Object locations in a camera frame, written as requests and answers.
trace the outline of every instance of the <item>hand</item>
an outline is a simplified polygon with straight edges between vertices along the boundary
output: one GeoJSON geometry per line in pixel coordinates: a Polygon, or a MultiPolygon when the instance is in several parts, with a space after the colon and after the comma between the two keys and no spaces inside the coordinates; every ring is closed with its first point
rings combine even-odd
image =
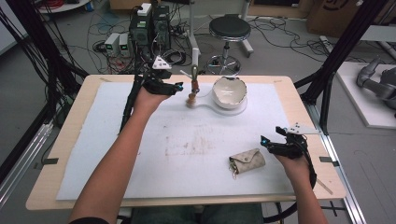
{"type": "Polygon", "coordinates": [[[137,94],[136,101],[134,102],[133,114],[139,113],[151,115],[158,108],[160,103],[168,98],[169,96],[167,95],[151,94],[142,87],[137,94]]]}
{"type": "Polygon", "coordinates": [[[283,156],[275,156],[285,168],[286,175],[290,179],[291,184],[302,181],[309,183],[308,161],[304,156],[294,160],[283,156]]]}

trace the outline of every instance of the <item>cloth pouch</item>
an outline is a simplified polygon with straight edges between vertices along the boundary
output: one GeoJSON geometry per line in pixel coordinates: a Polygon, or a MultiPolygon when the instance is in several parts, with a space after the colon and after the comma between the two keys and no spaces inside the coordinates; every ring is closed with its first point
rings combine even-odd
{"type": "Polygon", "coordinates": [[[251,149],[230,157],[230,170],[233,171],[233,178],[246,171],[253,170],[265,165],[264,156],[258,148],[251,149]]]}

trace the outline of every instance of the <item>cardboard box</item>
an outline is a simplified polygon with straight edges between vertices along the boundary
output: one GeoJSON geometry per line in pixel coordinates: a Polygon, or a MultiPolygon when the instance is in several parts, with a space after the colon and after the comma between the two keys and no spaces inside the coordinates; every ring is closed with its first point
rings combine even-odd
{"type": "Polygon", "coordinates": [[[111,9],[132,9],[136,6],[142,6],[143,3],[151,3],[150,0],[110,0],[111,9]]]}
{"type": "Polygon", "coordinates": [[[316,0],[306,20],[308,32],[340,37],[358,9],[356,1],[316,0]]]}
{"type": "Polygon", "coordinates": [[[298,7],[256,5],[252,1],[248,9],[248,15],[302,19],[306,18],[311,7],[312,0],[300,0],[298,7]]]}

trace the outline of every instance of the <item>stool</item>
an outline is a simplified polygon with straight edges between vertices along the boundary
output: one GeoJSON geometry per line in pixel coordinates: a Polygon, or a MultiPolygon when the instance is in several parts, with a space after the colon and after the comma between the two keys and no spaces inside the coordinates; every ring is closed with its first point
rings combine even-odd
{"type": "Polygon", "coordinates": [[[250,25],[238,17],[224,16],[210,22],[209,32],[226,42],[222,55],[213,56],[207,61],[207,69],[212,74],[237,75],[241,70],[241,63],[235,57],[228,55],[230,42],[241,42],[247,39],[250,35],[250,25]]]}

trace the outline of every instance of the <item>gray robot arm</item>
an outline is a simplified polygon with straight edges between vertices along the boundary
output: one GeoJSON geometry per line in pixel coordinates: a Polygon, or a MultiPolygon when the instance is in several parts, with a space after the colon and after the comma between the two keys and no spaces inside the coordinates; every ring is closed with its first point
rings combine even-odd
{"type": "Polygon", "coordinates": [[[395,83],[396,79],[396,70],[390,69],[384,71],[382,76],[386,76],[386,80],[382,80],[381,82],[375,82],[370,79],[370,77],[375,73],[375,69],[380,62],[380,58],[374,58],[367,66],[363,67],[358,74],[358,78],[356,79],[356,84],[359,87],[363,87],[369,91],[372,91],[376,94],[376,96],[382,100],[391,100],[395,93],[396,89],[392,83],[395,83]]]}

